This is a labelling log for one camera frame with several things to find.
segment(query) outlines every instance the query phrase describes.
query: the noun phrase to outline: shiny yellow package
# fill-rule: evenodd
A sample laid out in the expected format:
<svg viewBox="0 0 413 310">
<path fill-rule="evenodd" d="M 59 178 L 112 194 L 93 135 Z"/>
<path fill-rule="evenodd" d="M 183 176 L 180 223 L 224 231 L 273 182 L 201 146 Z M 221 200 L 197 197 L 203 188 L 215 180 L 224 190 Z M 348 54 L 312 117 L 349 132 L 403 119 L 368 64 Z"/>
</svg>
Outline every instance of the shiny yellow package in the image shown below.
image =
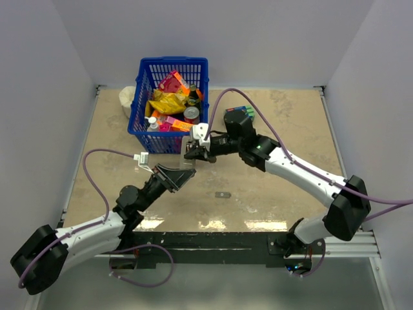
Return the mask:
<svg viewBox="0 0 413 310">
<path fill-rule="evenodd" d="M 185 111 L 185 102 L 188 99 L 185 95 L 175 94 L 173 92 L 161 92 L 158 89 L 154 90 L 152 98 L 153 100 L 148 100 L 152 108 L 166 115 Z"/>
</svg>

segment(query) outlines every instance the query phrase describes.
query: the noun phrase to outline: blue plastic basket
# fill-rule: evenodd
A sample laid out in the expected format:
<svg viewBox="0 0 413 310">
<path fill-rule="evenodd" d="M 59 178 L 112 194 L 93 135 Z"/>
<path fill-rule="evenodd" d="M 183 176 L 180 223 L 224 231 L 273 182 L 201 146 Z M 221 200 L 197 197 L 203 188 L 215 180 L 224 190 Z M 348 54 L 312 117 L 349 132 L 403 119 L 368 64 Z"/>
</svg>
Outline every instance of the blue plastic basket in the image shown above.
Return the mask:
<svg viewBox="0 0 413 310">
<path fill-rule="evenodd" d="M 169 72 L 177 70 L 188 84 L 195 84 L 203 93 L 200 122 L 208 123 L 208 60 L 198 57 L 167 56 L 143 58 L 136 78 L 128 132 L 142 143 L 146 151 L 158 154 L 179 154 L 182 137 L 188 132 L 147 132 L 146 102 Z"/>
</svg>

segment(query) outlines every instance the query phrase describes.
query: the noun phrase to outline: wooden table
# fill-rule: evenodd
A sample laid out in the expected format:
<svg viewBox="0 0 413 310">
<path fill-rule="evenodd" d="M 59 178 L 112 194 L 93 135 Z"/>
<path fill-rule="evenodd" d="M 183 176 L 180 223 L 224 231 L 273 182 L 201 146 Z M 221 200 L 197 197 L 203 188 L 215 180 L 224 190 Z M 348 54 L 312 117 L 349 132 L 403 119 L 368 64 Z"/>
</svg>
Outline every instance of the wooden table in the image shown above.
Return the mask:
<svg viewBox="0 0 413 310">
<path fill-rule="evenodd" d="M 128 120 L 121 109 L 120 90 L 99 94 L 84 152 L 109 148 L 139 153 L 144 150 L 129 135 Z M 220 90 L 211 90 L 213 105 Z M 283 141 L 296 156 L 334 174 L 341 174 L 325 110 L 317 90 L 248 90 Z M 224 130 L 223 109 L 246 105 L 235 93 L 226 94 L 213 125 Z M 272 136 L 256 114 L 257 133 Z M 179 155 L 150 155 L 150 165 L 179 167 Z M 138 169 L 136 161 L 116 154 L 95 153 L 88 158 L 88 170 L 112 207 L 125 185 L 142 187 L 149 172 Z M 196 175 L 177 193 L 164 193 L 145 213 L 137 230 L 154 231 L 285 231 L 297 219 L 314 216 L 324 207 L 311 195 L 289 182 L 244 164 L 237 154 L 218 157 L 215 164 L 197 162 Z M 215 192 L 231 197 L 216 198 Z M 105 205 L 79 168 L 70 197 L 65 227 L 97 218 Z"/>
</svg>

